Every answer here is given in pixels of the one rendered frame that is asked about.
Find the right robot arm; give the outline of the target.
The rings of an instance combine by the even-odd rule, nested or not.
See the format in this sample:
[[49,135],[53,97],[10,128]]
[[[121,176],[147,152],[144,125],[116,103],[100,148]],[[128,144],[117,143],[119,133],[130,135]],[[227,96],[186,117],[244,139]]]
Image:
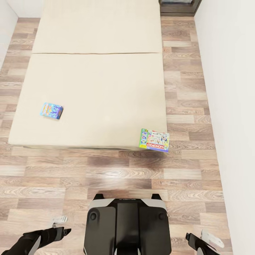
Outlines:
[[202,236],[198,238],[192,233],[186,233],[186,239],[188,240],[188,244],[197,251],[197,255],[220,255],[220,253],[218,253],[208,244],[209,241],[211,241],[213,244],[216,244],[220,248],[224,248],[223,242],[205,229],[201,231],[201,235]]

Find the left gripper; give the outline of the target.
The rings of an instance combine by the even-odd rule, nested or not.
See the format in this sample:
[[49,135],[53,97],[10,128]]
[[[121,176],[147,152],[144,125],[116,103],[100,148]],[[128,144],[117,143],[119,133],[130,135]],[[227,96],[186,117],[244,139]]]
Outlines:
[[64,230],[63,229],[64,227],[44,229],[44,231],[48,232],[48,239],[45,245],[48,245],[49,243],[52,243],[54,241],[61,240],[62,238],[64,238],[64,236],[67,236],[69,232],[71,231],[71,228],[64,229]]

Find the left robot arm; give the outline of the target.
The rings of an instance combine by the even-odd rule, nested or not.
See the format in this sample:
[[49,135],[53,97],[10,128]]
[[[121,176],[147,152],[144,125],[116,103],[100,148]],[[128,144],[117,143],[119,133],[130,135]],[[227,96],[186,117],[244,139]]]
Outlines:
[[5,250],[1,255],[34,255],[37,249],[54,241],[59,241],[69,234],[71,228],[56,228],[55,225],[67,221],[67,216],[51,217],[47,229],[23,233],[12,247],[9,250]]

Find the board game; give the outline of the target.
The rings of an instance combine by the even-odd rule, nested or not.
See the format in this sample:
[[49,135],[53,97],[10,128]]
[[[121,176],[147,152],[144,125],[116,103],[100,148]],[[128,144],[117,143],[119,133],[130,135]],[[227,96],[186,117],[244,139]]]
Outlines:
[[45,102],[40,111],[40,115],[49,118],[59,119],[62,109],[62,106]]
[[155,151],[168,152],[170,134],[141,129],[139,148],[147,148]]

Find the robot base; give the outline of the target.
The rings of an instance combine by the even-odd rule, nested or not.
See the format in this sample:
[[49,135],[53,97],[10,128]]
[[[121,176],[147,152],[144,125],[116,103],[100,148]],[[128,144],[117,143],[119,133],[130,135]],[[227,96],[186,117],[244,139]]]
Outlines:
[[96,194],[87,214],[85,255],[170,255],[166,205],[159,194],[151,199],[103,199]]

